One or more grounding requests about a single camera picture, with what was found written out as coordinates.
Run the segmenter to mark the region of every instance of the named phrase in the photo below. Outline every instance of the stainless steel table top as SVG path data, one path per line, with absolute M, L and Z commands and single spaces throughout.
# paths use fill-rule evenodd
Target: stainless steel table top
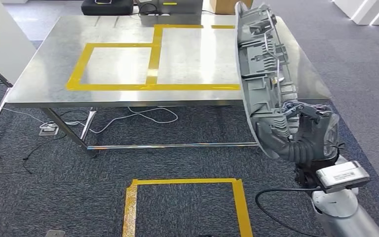
M 292 80 L 300 99 L 327 99 L 330 93 L 293 35 L 277 17 Z M 157 83 L 237 84 L 234 16 L 64 16 L 59 19 L 10 91 L 6 102 L 19 107 L 109 107 L 229 105 L 241 103 L 239 90 L 69 90 L 69 81 L 87 43 L 151 43 L 155 24 L 203 25 L 165 28 L 161 35 Z M 146 83 L 150 47 L 96 47 L 81 84 Z

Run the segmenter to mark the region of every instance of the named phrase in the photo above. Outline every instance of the yellow tape square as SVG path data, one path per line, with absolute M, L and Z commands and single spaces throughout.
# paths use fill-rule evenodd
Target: yellow tape square
M 87 43 L 66 84 L 67 90 L 239 90 L 239 84 L 158 84 L 157 75 L 164 28 L 194 29 L 202 25 L 154 25 L 151 43 Z M 234 26 L 212 25 L 213 29 L 234 29 Z M 145 84 L 84 84 L 82 75 L 92 52 L 97 47 L 150 47 L 151 55 Z
M 236 208 L 237 220 L 241 237 L 253 237 L 251 222 L 249 219 L 248 206 L 246 204 L 245 192 L 241 179 L 213 178 L 213 179 L 163 179 L 163 180 L 137 180 L 134 179 L 126 190 L 124 205 L 124 221 L 122 237 L 135 237 L 136 230 L 136 205 L 137 186 L 152 184 L 209 184 L 209 183 L 231 183 L 233 198 Z

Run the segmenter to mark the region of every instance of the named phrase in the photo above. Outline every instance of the yellow tape outline on floor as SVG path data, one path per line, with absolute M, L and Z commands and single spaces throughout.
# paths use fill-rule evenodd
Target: yellow tape outline on floor
M 212 178 L 212 179 L 159 179 L 138 180 L 133 179 L 130 187 L 126 190 L 124 205 L 124 221 L 122 237 L 135 237 L 136 231 L 136 205 L 137 186 L 152 184 L 212 184 L 231 183 L 233 189 L 234 205 L 236 208 L 237 221 L 241 237 L 253 237 L 251 222 L 249 219 L 248 206 L 246 204 L 245 192 L 241 179 L 234 178 Z

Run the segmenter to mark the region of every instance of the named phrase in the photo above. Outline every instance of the white cable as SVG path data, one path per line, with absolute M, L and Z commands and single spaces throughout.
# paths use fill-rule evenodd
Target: white cable
M 119 119 L 126 119 L 126 118 L 129 118 L 129 117 L 135 116 L 135 115 L 140 115 L 140 116 L 142 116 L 144 118 L 147 118 L 147 119 L 150 119 L 150 120 L 152 120 L 152 121 L 154 121 L 156 123 L 171 123 L 171 122 L 175 122 L 176 120 L 178 120 L 178 115 L 176 113 L 174 113 L 174 112 L 172 112 L 169 109 L 164 108 L 164 107 L 158 107 L 158 108 L 154 108 L 154 109 L 150 109 L 150 110 L 143 110 L 143 111 L 138 111 L 138 112 L 133 111 L 130 107 L 127 107 L 127 108 L 128 108 L 128 110 L 130 112 L 133 113 L 132 115 L 127 115 L 127 116 L 124 116 L 124 117 L 114 118 L 102 130 L 100 130 L 98 132 L 96 132 L 96 131 L 94 131 L 92 129 L 89 129 L 89 130 L 91 132 L 95 133 L 95 134 L 98 134 L 98 133 L 101 133 L 101 132 L 105 131 L 114 121 L 119 120 Z M 27 114 L 27 113 L 23 113 L 23 112 L 18 112 L 18 111 L 10 110 L 10 109 L 3 108 L 3 107 L 2 107 L 2 109 L 11 111 L 11 112 L 14 112 L 14 113 L 17 113 L 17 114 L 23 114 L 23 115 L 28 115 L 28 116 L 32 117 L 33 119 L 41 122 L 40 129 L 44 129 L 44 128 L 47 128 L 47 127 L 58 127 L 58 125 L 55 122 L 53 122 L 53 121 L 43 122 L 43 121 L 39 120 L 38 118 L 32 116 L 31 114 Z M 150 112 L 150 111 L 155 111 L 155 110 L 166 110 L 166 111 L 170 112 L 171 114 L 173 114 L 175 116 L 175 119 L 173 119 L 171 121 L 162 122 L 162 121 L 157 121 L 154 118 L 150 118 L 150 117 L 148 117 L 148 116 L 146 116 L 146 115 L 143 114 L 143 113 Z M 73 121 L 73 122 L 66 122 L 66 121 L 64 121 L 64 122 L 65 122 L 65 124 L 70 125 L 70 126 L 79 125 L 79 124 L 85 126 L 85 124 L 83 124 L 80 121 Z
M 94 130 L 92 130 L 92 129 L 90 129 L 90 131 L 93 132 L 93 133 L 95 133 L 95 134 L 101 133 L 101 132 L 105 131 L 105 129 L 107 129 L 107 128 L 108 128 L 108 127 L 109 127 L 114 121 L 116 121 L 116 120 L 118 120 L 118 119 L 129 118 L 129 117 L 132 117 L 132 116 L 135 116 L 135 115 L 143 116 L 143 117 L 145 117 L 145 118 L 147 118 L 147 119 L 150 119 L 150 120 L 152 120 L 152 121 L 154 121 L 154 122 L 156 122 L 156 123 L 171 123 L 171 122 L 175 122 L 176 120 L 178 120 L 178 115 L 177 115 L 176 113 L 170 111 L 169 109 L 163 108 L 163 107 L 160 107 L 160 108 L 154 108 L 154 109 L 150 109 L 150 110 L 144 110 L 144 111 L 138 111 L 138 112 L 131 110 L 130 107 L 127 107 L 127 108 L 128 108 L 128 110 L 129 110 L 130 112 L 133 113 L 132 115 L 127 115 L 127 116 L 124 116 L 124 117 L 114 118 L 114 119 L 111 120 L 111 121 L 110 121 L 110 122 L 109 122 L 109 123 L 103 128 L 103 129 L 101 129 L 101 130 L 98 131 L 98 132 L 96 132 L 96 131 L 94 131 Z M 175 119 L 173 119 L 173 120 L 171 120 L 171 121 L 161 122 L 161 121 L 157 121 L 157 120 L 155 120 L 155 119 L 153 119 L 153 118 L 150 118 L 150 117 L 148 117 L 148 116 L 142 114 L 142 113 L 145 113 L 145 112 L 155 111 L 155 110 L 166 110 L 166 111 L 170 112 L 171 114 L 173 114 L 173 115 L 175 116 Z
M 32 117 L 33 119 L 35 119 L 35 120 L 37 120 L 37 121 L 39 121 L 39 122 L 42 122 L 43 124 L 45 123 L 45 122 L 39 120 L 38 118 L 36 118 L 36 117 L 34 117 L 34 116 L 32 116 L 31 114 L 28 114 L 28 113 L 18 112 L 18 111 L 15 111 L 15 110 L 10 110 L 10 109 L 4 108 L 4 107 L 2 107 L 2 109 L 3 109 L 3 110 L 11 111 L 11 112 L 14 112 L 14 113 L 17 113 L 17 114 L 28 115 L 28 116 Z

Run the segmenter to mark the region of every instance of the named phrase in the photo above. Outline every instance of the power cord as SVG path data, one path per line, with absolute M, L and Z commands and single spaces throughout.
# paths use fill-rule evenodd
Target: power cord
M 125 119 L 125 118 L 129 118 L 129 117 L 132 117 L 132 116 L 136 116 L 136 115 L 140 115 L 140 116 L 142 116 L 142 117 L 144 117 L 144 118 L 147 118 L 147 119 L 150 119 L 150 120 L 152 120 L 152 121 L 154 121 L 154 122 L 156 122 L 156 123 L 171 123 L 171 122 L 175 122 L 176 120 L 178 120 L 178 115 L 176 114 L 176 113 L 174 113 L 174 112 L 172 112 L 171 110 L 169 110 L 169 109 L 167 109 L 167 108 L 165 108 L 165 107 L 158 107 L 158 108 L 154 108 L 154 109 L 150 109 L 150 110 L 144 110 L 144 111 L 138 111 L 138 112 L 136 112 L 136 111 L 133 111 L 130 107 L 127 107 L 128 108 L 128 110 L 130 111 L 130 112 L 132 112 L 133 114 L 131 114 L 131 115 L 127 115 L 127 116 L 123 116 L 123 117 L 119 117 L 119 118 L 114 118 L 113 120 L 111 120 L 102 130 L 100 130 L 100 131 L 98 131 L 98 132 L 96 132 L 96 131 L 94 131 L 94 130 L 92 130 L 92 129 L 90 129 L 90 131 L 91 132 L 93 132 L 93 133 L 95 133 L 95 134 L 98 134 L 98 133 L 102 133 L 103 131 L 105 131 L 114 121 L 116 121 L 116 120 L 119 120 L 119 119 Z M 7 109 L 7 108 L 2 108 L 2 109 L 4 109 L 4 110 L 8 110 L 8 111 L 12 111 L 12 112 L 14 112 L 14 113 L 18 113 L 18 114 L 23 114 L 23 115 L 28 115 L 28 116 L 30 116 L 30 117 L 32 117 L 33 119 L 35 119 L 35 120 L 37 120 L 37 121 L 39 121 L 39 122 L 41 122 L 41 125 L 40 125 L 40 128 L 41 129 L 43 129 L 43 128 L 46 128 L 46 127 L 58 127 L 58 125 L 55 123 L 55 122 L 53 122 L 53 121 L 49 121 L 49 122 L 43 122 L 43 121 L 41 121 L 41 120 L 39 120 L 38 118 L 36 118 L 36 117 L 34 117 L 34 116 L 32 116 L 31 114 L 27 114 L 27 113 L 23 113 L 23 112 L 19 112 L 19 111 L 15 111 L 15 110 L 10 110 L 10 109 Z M 170 112 L 171 114 L 173 114 L 173 116 L 175 117 L 173 120 L 171 120 L 171 121 L 157 121 L 157 120 L 155 120 L 154 118 L 150 118 L 150 117 L 148 117 L 148 116 L 146 116 L 146 115 L 144 115 L 143 113 L 146 113 L 146 112 L 150 112 L 150 111 L 155 111 L 155 110 L 166 110 L 166 111 L 168 111 L 168 112 Z M 72 112 L 83 112 L 83 113 L 85 113 L 86 115 L 88 115 L 88 112 L 87 111 L 84 111 L 84 110 L 69 110 L 69 111 L 67 111 L 67 112 L 64 112 L 64 113 L 62 113 L 62 114 L 60 114 L 59 116 L 61 117 L 61 116 L 64 116 L 64 115 L 66 115 L 66 114 L 69 114 L 69 113 L 72 113 Z M 67 125 L 70 125 L 70 126 L 75 126 L 75 125 L 82 125 L 82 126 L 85 126 L 85 124 L 83 124 L 82 122 L 84 122 L 84 121 L 86 121 L 87 120 L 87 117 L 86 118 L 84 118 L 84 119 L 82 119 L 82 120 L 73 120 L 73 119 L 65 119 L 63 122 L 65 122 L 65 124 L 67 124 Z
M 211 14 L 214 14 L 214 15 L 228 15 L 228 14 L 215 13 L 215 12 L 208 11 L 208 10 L 202 10 L 202 11 L 204 11 L 204 12 L 208 12 L 208 13 L 211 13 Z
M 33 119 L 39 121 L 39 122 L 42 122 L 44 123 L 43 121 L 39 120 L 38 118 L 32 116 L 31 114 L 28 114 L 28 113 L 23 113 L 23 112 L 19 112 L 19 111 L 15 111 L 15 110 L 10 110 L 10 109 L 7 109 L 7 108 L 2 108 L 3 110 L 8 110 L 8 111 L 11 111 L 11 112 L 14 112 L 14 113 L 17 113 L 17 114 L 23 114 L 23 115 L 28 115 L 30 117 L 32 117 Z
M 143 8 L 144 6 L 146 6 L 146 5 L 152 5 L 152 6 L 154 6 L 155 10 L 151 10 L 151 11 L 143 11 L 143 12 L 142 12 L 142 8 Z M 139 7 L 139 12 L 138 12 L 138 13 L 133 13 L 132 15 L 135 15 L 135 14 L 139 14 L 139 15 L 141 15 L 141 14 L 146 14 L 146 15 L 148 15 L 148 14 L 155 14 L 155 15 L 156 15 L 156 14 L 157 14 L 157 15 L 160 15 L 159 11 L 157 10 L 157 6 L 156 6 L 155 4 L 153 4 L 153 3 L 150 3 L 150 2 L 141 5 L 141 6 Z
M 258 206 L 258 208 L 261 211 L 263 211 L 267 216 L 269 216 L 272 220 L 274 220 L 275 222 L 277 222 L 281 226 L 283 226 L 283 227 L 285 227 L 291 231 L 297 232 L 297 233 L 305 235 L 305 236 L 310 236 L 310 237 L 326 237 L 326 236 L 318 236 L 318 235 L 314 235 L 314 234 L 305 233 L 305 232 L 299 231 L 299 230 L 285 224 L 284 222 L 278 220 L 276 217 L 271 215 L 271 213 L 269 213 L 267 210 L 265 210 L 264 207 L 259 203 L 259 196 L 264 194 L 264 193 L 269 193 L 269 192 L 314 192 L 314 191 L 322 191 L 322 189 L 321 188 L 314 188 L 314 189 L 265 189 L 265 190 L 260 191 L 258 194 L 256 194 L 255 202 L 256 202 L 256 205 Z
M 58 137 L 58 138 L 54 138 L 54 139 L 51 139 L 51 140 L 48 140 L 48 141 L 45 141 L 41 144 L 39 144 L 38 146 L 36 146 L 32 151 L 30 151 L 30 153 L 28 153 L 28 155 L 24 158 L 22 158 L 22 167 L 25 169 L 26 172 L 28 172 L 28 174 L 34 174 L 32 171 L 30 171 L 26 166 L 25 166 L 25 163 L 27 162 L 27 160 L 31 157 L 31 155 L 36 151 L 38 150 L 40 147 L 44 146 L 45 144 L 48 144 L 50 142 L 53 142 L 53 141 L 56 141 L 56 140 L 59 140 L 59 139 L 62 139 L 62 138 L 65 138 L 66 137 L 66 134 L 61 136 L 61 137 Z M 0 174 L 24 174 L 24 175 L 27 175 L 26 173 L 24 172 L 8 172 L 8 173 L 1 173 Z
M 27 168 L 25 167 L 25 163 L 28 161 L 28 159 L 30 158 L 30 156 L 31 156 L 36 150 L 38 150 L 40 147 L 44 146 L 45 144 L 50 143 L 50 142 L 53 142 L 53 141 L 56 141 L 56 140 L 60 140 L 60 139 L 65 138 L 65 137 L 66 137 L 66 134 L 63 135 L 63 136 L 61 136 L 61 137 L 58 137 L 58 138 L 54 138 L 54 139 L 51 139 L 51 140 L 45 141 L 45 142 L 41 143 L 40 145 L 36 146 L 36 148 L 34 148 L 32 151 L 30 151 L 30 153 L 28 153 L 28 155 L 27 155 L 25 158 L 22 159 L 22 160 L 23 160 L 23 162 L 22 162 L 22 166 L 24 167 L 24 169 L 25 169 L 29 174 L 33 174 L 29 169 L 27 169 Z
M 150 120 L 152 120 L 152 121 L 154 121 L 154 122 L 156 122 L 156 123 L 171 123 L 171 122 L 175 122 L 176 120 L 178 120 L 178 115 L 176 114 L 176 113 L 174 113 L 174 112 L 172 112 L 171 110 L 169 110 L 169 109 L 167 109 L 167 108 L 164 108 L 164 107 L 158 107 L 158 108 L 154 108 L 154 109 L 150 109 L 150 110 L 143 110 L 143 111 L 138 111 L 138 112 L 136 112 L 136 111 L 133 111 L 130 107 L 127 107 L 128 108 L 128 110 L 130 111 L 130 112 L 132 112 L 133 114 L 131 114 L 131 115 L 127 115 L 127 116 L 124 116 L 124 117 L 119 117 L 119 118 L 114 118 L 113 120 L 111 120 L 103 129 L 101 129 L 100 131 L 98 131 L 98 132 L 96 132 L 96 131 L 94 131 L 94 130 L 92 130 L 92 129 L 89 129 L 89 131 L 91 131 L 91 132 L 93 132 L 93 133 L 95 133 L 95 134 L 99 134 L 99 133 L 102 133 L 103 131 L 105 131 L 114 121 L 116 121 L 116 120 L 119 120 L 119 119 L 125 119 L 125 118 L 129 118 L 129 117 L 132 117 L 132 116 L 136 116 L 136 115 L 140 115 L 140 116 L 142 116 L 142 117 L 144 117 L 144 118 L 147 118 L 147 119 L 150 119 Z M 166 110 L 166 111 L 168 111 L 168 112 L 170 112 L 171 114 L 173 114 L 174 116 L 175 116 L 175 118 L 173 119 L 173 120 L 171 120 L 171 121 L 157 121 L 157 120 L 155 120 L 154 118 L 150 118 L 150 117 L 148 117 L 148 116 L 146 116 L 146 115 L 144 115 L 143 113 L 146 113 L 146 112 L 150 112 L 150 111 L 155 111 L 155 110 Z

